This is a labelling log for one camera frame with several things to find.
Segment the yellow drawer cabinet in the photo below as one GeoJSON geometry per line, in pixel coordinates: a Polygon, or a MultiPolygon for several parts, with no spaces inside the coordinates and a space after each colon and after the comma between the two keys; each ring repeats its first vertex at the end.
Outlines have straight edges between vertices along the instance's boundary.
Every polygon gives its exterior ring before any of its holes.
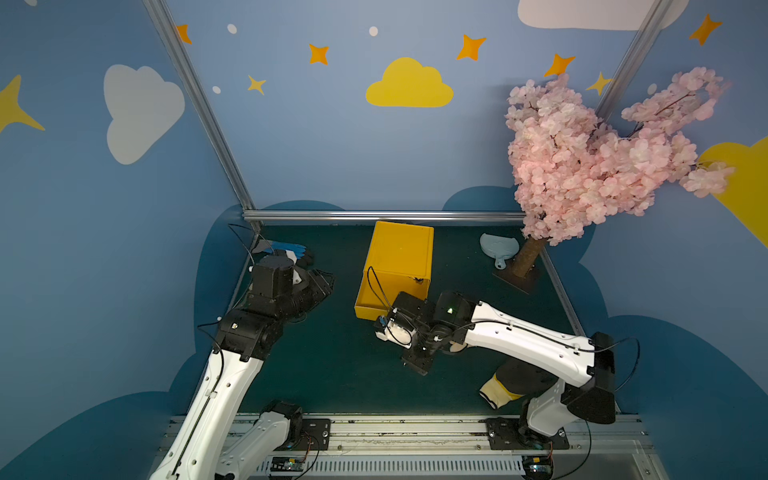
{"type": "Polygon", "coordinates": [[[378,221],[355,301],[356,317],[374,321],[385,315],[400,292],[426,299],[433,246],[433,227],[378,221]]]}

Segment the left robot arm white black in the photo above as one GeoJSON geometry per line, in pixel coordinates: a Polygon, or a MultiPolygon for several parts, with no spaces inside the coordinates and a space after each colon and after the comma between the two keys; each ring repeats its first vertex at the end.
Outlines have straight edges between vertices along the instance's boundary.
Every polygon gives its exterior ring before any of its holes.
{"type": "Polygon", "coordinates": [[[231,446],[225,441],[252,382],[285,326],[330,296],[332,274],[303,268],[287,253],[262,257],[250,284],[216,323],[212,350],[190,409],[154,479],[247,479],[279,448],[301,442],[299,406],[273,401],[231,446]]]}

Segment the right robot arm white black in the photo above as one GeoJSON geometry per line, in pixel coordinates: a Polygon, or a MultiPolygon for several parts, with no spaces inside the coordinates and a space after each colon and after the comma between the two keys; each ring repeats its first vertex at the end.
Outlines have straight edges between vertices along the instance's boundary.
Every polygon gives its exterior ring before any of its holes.
{"type": "Polygon", "coordinates": [[[481,390],[494,408],[521,399],[522,442],[541,444],[566,425],[616,420],[615,360],[610,336],[567,335],[505,314],[482,301],[445,291],[437,301],[401,292],[375,322],[377,337],[402,347],[403,364],[421,375],[437,352],[478,347],[508,356],[509,372],[481,390]]]}

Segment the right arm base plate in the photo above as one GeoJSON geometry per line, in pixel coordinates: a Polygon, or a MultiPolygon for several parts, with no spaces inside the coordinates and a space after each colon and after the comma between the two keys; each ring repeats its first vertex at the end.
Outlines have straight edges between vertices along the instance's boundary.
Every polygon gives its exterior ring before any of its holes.
{"type": "Polygon", "coordinates": [[[570,443],[563,428],[552,437],[544,437],[520,426],[519,418],[492,417],[484,421],[490,448],[502,450],[569,450],[570,443]]]}

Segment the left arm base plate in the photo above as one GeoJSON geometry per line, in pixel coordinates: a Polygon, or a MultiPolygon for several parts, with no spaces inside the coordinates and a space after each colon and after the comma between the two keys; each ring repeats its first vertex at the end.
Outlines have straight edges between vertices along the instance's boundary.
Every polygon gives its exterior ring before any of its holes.
{"type": "Polygon", "coordinates": [[[276,451],[327,451],[332,421],[329,418],[303,418],[292,422],[286,441],[276,451]]]}

